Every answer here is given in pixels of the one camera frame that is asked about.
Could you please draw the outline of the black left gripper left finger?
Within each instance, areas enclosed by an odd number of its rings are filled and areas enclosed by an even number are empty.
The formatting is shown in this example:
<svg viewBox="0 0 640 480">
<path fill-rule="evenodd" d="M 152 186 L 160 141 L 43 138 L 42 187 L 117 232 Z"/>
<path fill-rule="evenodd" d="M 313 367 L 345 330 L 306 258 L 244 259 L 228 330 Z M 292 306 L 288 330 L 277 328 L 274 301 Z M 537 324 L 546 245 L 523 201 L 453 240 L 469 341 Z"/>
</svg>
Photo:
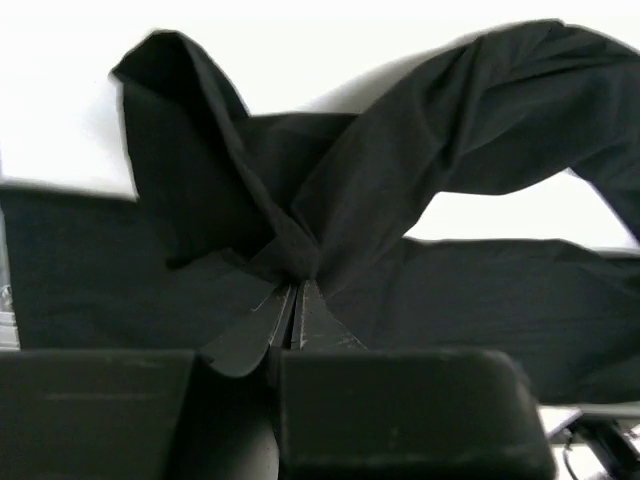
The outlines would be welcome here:
<svg viewBox="0 0 640 480">
<path fill-rule="evenodd" d="M 252 374 L 269 356 L 273 345 L 286 344 L 293 313 L 293 286 L 284 285 L 248 314 L 235 320 L 219 337 L 202 348 L 202 357 L 228 378 Z"/>
</svg>

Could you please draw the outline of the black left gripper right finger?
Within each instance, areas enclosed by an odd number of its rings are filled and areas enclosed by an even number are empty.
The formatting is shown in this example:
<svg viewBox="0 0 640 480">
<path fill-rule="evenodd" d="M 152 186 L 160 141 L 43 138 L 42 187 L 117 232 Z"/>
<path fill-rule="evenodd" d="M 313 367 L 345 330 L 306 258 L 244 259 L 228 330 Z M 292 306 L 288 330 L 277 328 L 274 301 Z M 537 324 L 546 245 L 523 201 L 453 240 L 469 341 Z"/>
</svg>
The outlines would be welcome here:
<svg viewBox="0 0 640 480">
<path fill-rule="evenodd" d="M 334 317 L 318 284 L 306 281 L 298 289 L 295 301 L 290 349 L 341 353 L 365 351 L 366 347 Z"/>
</svg>

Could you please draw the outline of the black trousers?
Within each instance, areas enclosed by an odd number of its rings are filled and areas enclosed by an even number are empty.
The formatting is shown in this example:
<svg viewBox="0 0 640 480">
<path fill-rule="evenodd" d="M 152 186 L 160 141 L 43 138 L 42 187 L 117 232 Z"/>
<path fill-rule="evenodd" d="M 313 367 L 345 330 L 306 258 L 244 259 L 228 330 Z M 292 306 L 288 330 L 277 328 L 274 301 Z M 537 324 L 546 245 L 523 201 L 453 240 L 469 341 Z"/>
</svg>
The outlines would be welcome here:
<svg viewBox="0 0 640 480">
<path fill-rule="evenodd" d="M 499 350 L 544 404 L 638 399 L 637 260 L 407 237 L 438 193 L 564 170 L 637 232 L 635 51 L 527 22 L 419 64 L 359 114 L 253 116 L 176 31 L 113 75 L 137 199 L 1 191 L 23 348 L 198 349 L 297 286 L 370 349 Z"/>
</svg>

